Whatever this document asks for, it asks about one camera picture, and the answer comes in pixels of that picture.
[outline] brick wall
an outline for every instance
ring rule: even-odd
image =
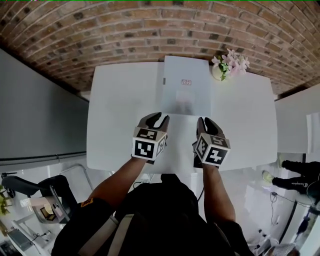
[[[80,91],[95,66],[230,48],[279,94],[320,82],[319,17],[315,1],[12,1],[0,2],[0,42]]]

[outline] pink flower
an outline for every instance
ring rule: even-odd
[[[228,70],[227,72],[225,72],[227,75],[229,75],[229,74],[231,73],[233,67],[232,67],[231,65],[229,65],[229,66],[228,66],[228,69],[229,69],[229,70]]]
[[[227,56],[226,55],[222,55],[221,57],[223,59],[222,63],[227,64],[227,60],[228,60]]]
[[[239,72],[240,72],[240,74],[244,75],[246,73],[246,67],[243,67],[240,65]]]
[[[237,61],[234,62],[234,67],[230,70],[229,72],[229,76],[233,77],[234,75],[236,75],[239,71],[240,65]]]
[[[245,65],[248,67],[248,68],[250,68],[250,61],[248,60],[248,57],[245,57]]]
[[[228,65],[234,66],[235,65],[235,59],[230,54],[228,54]]]
[[[220,60],[216,58],[216,56],[214,56],[211,61],[212,61],[212,63],[213,63],[213,67],[214,67],[214,68],[218,67],[219,64],[221,63]]]
[[[230,49],[227,49],[228,50],[228,52],[229,52],[229,54],[228,55],[230,55],[231,57],[233,57],[233,58],[237,58],[237,56],[239,56],[239,53],[237,53],[235,50],[230,50]]]

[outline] white paper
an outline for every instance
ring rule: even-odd
[[[161,111],[211,116],[211,83],[206,60],[165,56]]]

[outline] white box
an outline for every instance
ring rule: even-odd
[[[55,204],[56,200],[53,196],[46,196],[46,197],[30,197],[26,199],[20,200],[21,207],[28,207],[28,206],[44,206],[44,205],[52,205]]]
[[[226,138],[201,133],[195,152],[203,164],[221,166],[230,152],[230,143]]]
[[[165,56],[161,112],[211,117],[207,60]]]
[[[132,139],[132,156],[156,160],[164,151],[167,133],[159,130],[136,127]]]

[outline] yellow object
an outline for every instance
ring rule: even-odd
[[[89,198],[88,200],[84,201],[81,203],[81,207],[85,207],[87,205],[90,205],[94,202],[94,199],[93,198]]]
[[[272,184],[274,176],[270,174],[267,170],[262,171],[262,178],[265,182]]]
[[[46,210],[46,212],[47,212],[48,214],[54,214],[54,211],[52,210],[51,205],[50,205],[49,203],[46,203],[46,204],[44,205],[44,209]]]

